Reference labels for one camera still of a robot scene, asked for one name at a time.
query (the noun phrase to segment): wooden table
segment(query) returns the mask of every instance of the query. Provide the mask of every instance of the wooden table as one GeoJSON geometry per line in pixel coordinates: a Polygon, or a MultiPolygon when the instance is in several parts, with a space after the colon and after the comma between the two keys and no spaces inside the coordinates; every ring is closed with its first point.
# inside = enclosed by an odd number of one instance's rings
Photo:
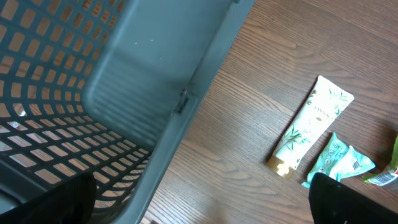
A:
{"type": "MultiPolygon", "coordinates": [[[[257,0],[143,223],[311,223],[300,184],[332,132],[374,161],[371,173],[389,163],[397,62],[395,0],[257,0]],[[319,75],[355,100],[285,181],[264,161],[319,75]]],[[[398,193],[342,183],[398,212],[398,193]]]]}

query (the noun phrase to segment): plastic crate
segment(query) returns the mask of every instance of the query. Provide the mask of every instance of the plastic crate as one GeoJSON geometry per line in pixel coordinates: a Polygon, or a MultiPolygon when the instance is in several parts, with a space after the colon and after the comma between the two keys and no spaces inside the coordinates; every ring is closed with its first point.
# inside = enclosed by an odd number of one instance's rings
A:
{"type": "Polygon", "coordinates": [[[0,189],[88,171],[92,221],[138,223],[252,4],[0,1],[0,189]]]}

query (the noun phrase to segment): wood grain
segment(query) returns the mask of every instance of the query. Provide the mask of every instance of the wood grain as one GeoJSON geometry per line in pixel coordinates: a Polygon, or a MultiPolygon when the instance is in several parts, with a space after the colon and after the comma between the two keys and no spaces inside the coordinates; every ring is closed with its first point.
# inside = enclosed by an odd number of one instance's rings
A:
{"type": "MultiPolygon", "coordinates": [[[[336,132],[375,162],[398,130],[398,4],[258,0],[220,68],[146,214],[158,223],[311,223],[305,180],[336,132]],[[282,133],[323,75],[355,100],[290,181],[267,170],[282,133]]],[[[398,212],[398,194],[342,183],[398,212]]]]}

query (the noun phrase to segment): hand cream tube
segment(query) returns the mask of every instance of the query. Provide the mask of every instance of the hand cream tube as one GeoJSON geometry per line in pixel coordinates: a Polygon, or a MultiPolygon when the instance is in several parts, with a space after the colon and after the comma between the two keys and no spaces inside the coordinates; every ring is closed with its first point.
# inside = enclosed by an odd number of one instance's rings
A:
{"type": "Polygon", "coordinates": [[[353,95],[319,76],[266,166],[289,180],[304,154],[353,100],[353,95]]]}

